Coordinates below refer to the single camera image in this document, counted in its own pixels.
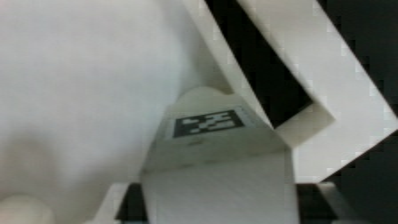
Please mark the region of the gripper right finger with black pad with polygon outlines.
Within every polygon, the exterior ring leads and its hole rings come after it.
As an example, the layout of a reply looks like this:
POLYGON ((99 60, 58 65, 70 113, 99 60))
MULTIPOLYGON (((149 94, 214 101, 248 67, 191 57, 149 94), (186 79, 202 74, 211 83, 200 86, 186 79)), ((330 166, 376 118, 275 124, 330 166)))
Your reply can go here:
POLYGON ((296 185, 300 224, 362 224, 332 182, 296 185))

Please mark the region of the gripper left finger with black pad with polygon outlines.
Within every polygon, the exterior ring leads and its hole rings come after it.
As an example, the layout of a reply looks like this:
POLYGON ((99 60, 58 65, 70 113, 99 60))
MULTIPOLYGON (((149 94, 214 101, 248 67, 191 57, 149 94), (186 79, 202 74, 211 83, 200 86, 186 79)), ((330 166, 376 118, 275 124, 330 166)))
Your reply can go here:
POLYGON ((149 224, 138 183, 115 183, 109 186, 97 212, 86 224, 149 224))

